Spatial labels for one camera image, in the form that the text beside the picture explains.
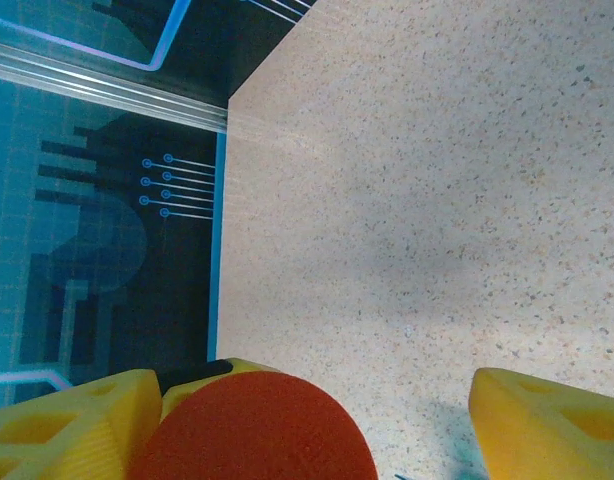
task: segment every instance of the red foam disc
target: red foam disc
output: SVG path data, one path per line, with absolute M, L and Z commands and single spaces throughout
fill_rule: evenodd
M 201 388 L 132 463 L 132 480 L 374 480 L 365 439 L 343 407 L 290 375 L 251 372 Z

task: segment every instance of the speckled floor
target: speckled floor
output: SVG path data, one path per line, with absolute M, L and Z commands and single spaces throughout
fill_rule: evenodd
M 320 0 L 230 103 L 219 355 L 381 478 L 481 478 L 509 368 L 614 395 L 614 0 Z

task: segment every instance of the red disc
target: red disc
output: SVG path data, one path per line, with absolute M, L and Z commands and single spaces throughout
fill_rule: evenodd
M 360 430 L 318 387 L 251 372 L 210 383 L 170 413 L 130 479 L 374 480 Z

